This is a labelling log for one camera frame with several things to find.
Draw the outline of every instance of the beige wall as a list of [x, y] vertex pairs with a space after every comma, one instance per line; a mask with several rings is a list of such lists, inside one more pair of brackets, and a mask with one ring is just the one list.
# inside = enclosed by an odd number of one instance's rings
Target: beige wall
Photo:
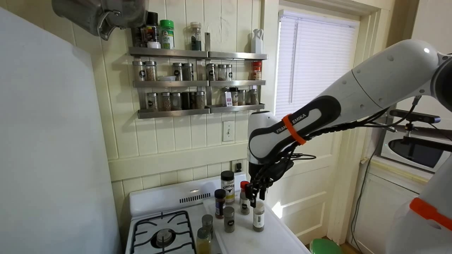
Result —
[[[51, 10], [51, 0], [0, 0], [22, 16], [92, 56], [116, 208], [128, 194], [220, 176], [232, 160], [246, 159], [249, 113], [204, 115], [139, 121], [138, 92], [132, 88], [129, 32], [116, 30], [102, 42]], [[186, 27], [200, 22], [212, 34], [214, 51], [246, 51], [249, 33], [262, 27], [262, 0], [148, 0], [160, 19], [176, 22], [177, 49], [186, 47]], [[245, 64], [237, 64], [245, 77]], [[222, 122], [237, 126], [234, 142], [222, 142]]]

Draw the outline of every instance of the metal shelf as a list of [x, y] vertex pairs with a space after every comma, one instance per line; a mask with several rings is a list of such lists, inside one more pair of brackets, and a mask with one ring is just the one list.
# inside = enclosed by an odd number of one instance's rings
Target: metal shelf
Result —
[[156, 82], [133, 82], [138, 89], [153, 89], [153, 88], [188, 88], [188, 87], [210, 87], [208, 81], [156, 81]]
[[155, 119], [155, 118], [180, 118], [191, 115], [210, 115], [211, 109], [193, 109], [193, 111], [172, 111], [172, 112], [150, 112], [139, 111], [139, 119]]
[[160, 57], [160, 58], [193, 58], [207, 60], [207, 51], [181, 51], [181, 50], [156, 50], [156, 49], [131, 49], [133, 57]]
[[210, 60], [231, 60], [231, 61], [265, 61], [266, 54], [252, 54], [252, 53], [212, 53], [208, 51]]
[[266, 81], [212, 81], [214, 88], [263, 87]]
[[234, 113], [234, 112], [246, 112], [246, 111], [261, 111], [265, 109], [266, 105], [245, 105], [245, 106], [234, 106], [234, 108], [212, 108], [212, 113]]

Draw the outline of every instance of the black bottle cap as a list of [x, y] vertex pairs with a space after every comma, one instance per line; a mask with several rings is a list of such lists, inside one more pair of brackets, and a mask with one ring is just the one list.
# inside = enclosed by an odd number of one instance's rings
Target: black bottle cap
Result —
[[235, 180], [235, 173], [232, 171], [222, 173], [222, 181], [234, 181], [234, 180]]
[[215, 198], [225, 200], [225, 197], [227, 197], [227, 191], [225, 190], [217, 190], [215, 191]]
[[152, 13], [152, 12], [149, 12], [149, 13], [148, 13], [148, 23], [146, 23], [146, 25], [159, 26], [159, 13]]

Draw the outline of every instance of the green trash bin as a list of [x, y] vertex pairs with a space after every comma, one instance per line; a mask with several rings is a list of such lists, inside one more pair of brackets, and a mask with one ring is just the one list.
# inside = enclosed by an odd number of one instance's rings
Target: green trash bin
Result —
[[316, 239], [310, 245], [313, 254], [342, 254], [341, 248], [328, 239]]

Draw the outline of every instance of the burner grate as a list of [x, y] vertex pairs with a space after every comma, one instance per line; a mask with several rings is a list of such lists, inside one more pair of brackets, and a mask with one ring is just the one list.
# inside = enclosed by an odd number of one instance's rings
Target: burner grate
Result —
[[196, 240], [188, 214], [179, 211], [139, 221], [133, 229], [131, 253], [196, 254]]

